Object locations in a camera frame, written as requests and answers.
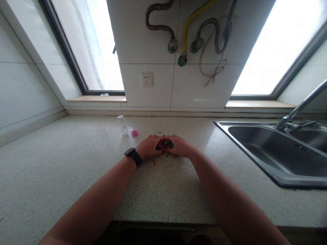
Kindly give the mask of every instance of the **window frame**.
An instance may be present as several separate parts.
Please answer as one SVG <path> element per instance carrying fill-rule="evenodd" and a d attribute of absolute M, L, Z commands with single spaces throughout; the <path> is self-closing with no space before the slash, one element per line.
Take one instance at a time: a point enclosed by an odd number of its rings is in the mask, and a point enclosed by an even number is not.
<path fill-rule="evenodd" d="M 230 100 L 277 100 L 326 39 L 327 20 L 307 43 L 270 95 L 231 95 Z"/>
<path fill-rule="evenodd" d="M 89 90 L 51 0 L 38 0 L 83 95 L 125 95 L 125 91 Z"/>

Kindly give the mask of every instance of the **electrical outlet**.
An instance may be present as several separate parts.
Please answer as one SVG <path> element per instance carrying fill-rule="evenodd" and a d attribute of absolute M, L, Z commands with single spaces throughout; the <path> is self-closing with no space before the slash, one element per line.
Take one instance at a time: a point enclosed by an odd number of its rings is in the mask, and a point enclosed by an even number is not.
<path fill-rule="evenodd" d="M 151 72 L 141 73 L 140 81 L 142 87 L 153 87 L 153 73 Z"/>

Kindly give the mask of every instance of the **person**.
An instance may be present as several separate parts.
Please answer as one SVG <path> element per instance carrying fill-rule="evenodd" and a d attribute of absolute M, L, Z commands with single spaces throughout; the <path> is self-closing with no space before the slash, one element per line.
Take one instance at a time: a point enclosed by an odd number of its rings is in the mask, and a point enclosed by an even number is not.
<path fill-rule="evenodd" d="M 133 152 L 142 160 L 158 157 L 157 135 L 149 135 Z M 234 244 L 290 244 L 264 212 L 196 146 L 173 135 L 169 153 L 188 158 L 229 240 Z M 138 159 L 126 154 L 59 219 L 39 244 L 93 244 L 112 221 L 131 181 Z"/>

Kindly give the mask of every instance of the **black smartwatch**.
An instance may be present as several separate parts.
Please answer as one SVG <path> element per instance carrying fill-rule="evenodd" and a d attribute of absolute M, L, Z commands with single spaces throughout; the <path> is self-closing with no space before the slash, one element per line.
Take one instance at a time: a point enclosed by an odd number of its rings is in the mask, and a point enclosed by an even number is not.
<path fill-rule="evenodd" d="M 140 155 L 136 152 L 135 148 L 129 148 L 125 153 L 125 156 L 127 157 L 132 157 L 136 163 L 136 167 L 140 166 L 141 163 L 143 162 L 142 158 Z"/>

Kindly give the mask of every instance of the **forearm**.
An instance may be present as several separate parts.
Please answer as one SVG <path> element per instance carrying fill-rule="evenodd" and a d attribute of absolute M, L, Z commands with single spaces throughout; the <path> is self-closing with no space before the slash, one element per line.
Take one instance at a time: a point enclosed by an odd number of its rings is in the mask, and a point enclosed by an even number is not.
<path fill-rule="evenodd" d="M 289 244 L 264 212 L 201 151 L 190 160 L 214 214 L 235 243 Z"/>
<path fill-rule="evenodd" d="M 133 159 L 124 157 L 73 204 L 40 243 L 53 238 L 72 244 L 94 243 L 117 212 L 135 170 Z"/>

